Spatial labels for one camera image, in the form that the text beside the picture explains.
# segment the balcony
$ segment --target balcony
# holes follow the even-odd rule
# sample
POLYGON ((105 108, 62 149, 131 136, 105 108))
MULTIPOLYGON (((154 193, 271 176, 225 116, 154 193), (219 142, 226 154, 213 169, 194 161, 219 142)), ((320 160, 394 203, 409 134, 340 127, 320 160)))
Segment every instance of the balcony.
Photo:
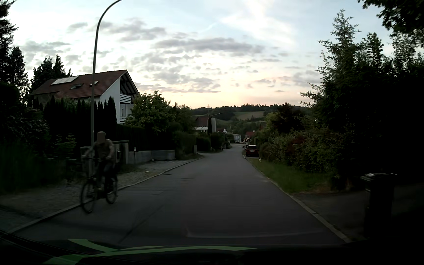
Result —
POLYGON ((129 95, 121 94, 120 99, 121 99, 122 104, 131 104, 132 103, 132 98, 129 95))

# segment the asphalt road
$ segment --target asphalt road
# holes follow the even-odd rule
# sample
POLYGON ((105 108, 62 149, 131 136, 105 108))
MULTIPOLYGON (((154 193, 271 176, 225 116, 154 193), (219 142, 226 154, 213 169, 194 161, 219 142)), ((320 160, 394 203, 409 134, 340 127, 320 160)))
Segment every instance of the asphalt road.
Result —
POLYGON ((130 247, 204 244, 343 244, 263 177, 242 146, 180 166, 16 234, 36 241, 90 239, 130 247))

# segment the bicycle wheel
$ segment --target bicycle wheel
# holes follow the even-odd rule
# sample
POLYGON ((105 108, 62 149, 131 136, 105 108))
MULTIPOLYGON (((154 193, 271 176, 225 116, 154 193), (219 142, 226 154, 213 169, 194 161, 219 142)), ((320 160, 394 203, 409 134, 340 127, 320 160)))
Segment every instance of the bicycle wheel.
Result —
POLYGON ((111 178, 106 187, 106 201, 113 204, 117 200, 117 180, 111 178))
POLYGON ((85 213, 90 214, 93 209, 94 205, 97 201, 97 187, 94 181, 91 179, 88 179, 86 183, 83 185, 83 188, 81 189, 81 194, 79 196, 79 202, 81 204, 81 208, 83 208, 83 211, 85 213))

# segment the parked car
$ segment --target parked car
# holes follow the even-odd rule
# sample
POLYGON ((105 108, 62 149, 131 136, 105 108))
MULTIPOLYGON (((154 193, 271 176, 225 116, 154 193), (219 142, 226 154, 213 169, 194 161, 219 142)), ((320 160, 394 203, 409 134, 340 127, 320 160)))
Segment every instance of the parked car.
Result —
POLYGON ((247 157, 249 157, 249 156, 259 156, 258 147, 254 144, 247 145, 245 150, 246 150, 245 155, 247 157))

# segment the sidewalk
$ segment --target sidewalk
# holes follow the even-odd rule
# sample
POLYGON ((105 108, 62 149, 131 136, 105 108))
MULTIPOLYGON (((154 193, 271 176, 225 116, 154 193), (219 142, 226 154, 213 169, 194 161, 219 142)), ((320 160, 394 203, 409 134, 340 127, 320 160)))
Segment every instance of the sidewalk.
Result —
MULTIPOLYGON (((133 172, 118 174, 118 187, 135 184, 190 161, 157 161, 138 165, 133 172)), ((0 196, 0 229, 9 231, 79 203, 82 184, 65 182, 54 187, 0 196)))
MULTIPOLYGON (((353 241, 364 240, 366 191, 294 194, 353 241)), ((424 235, 424 183, 396 186, 392 203, 391 236, 424 235)))

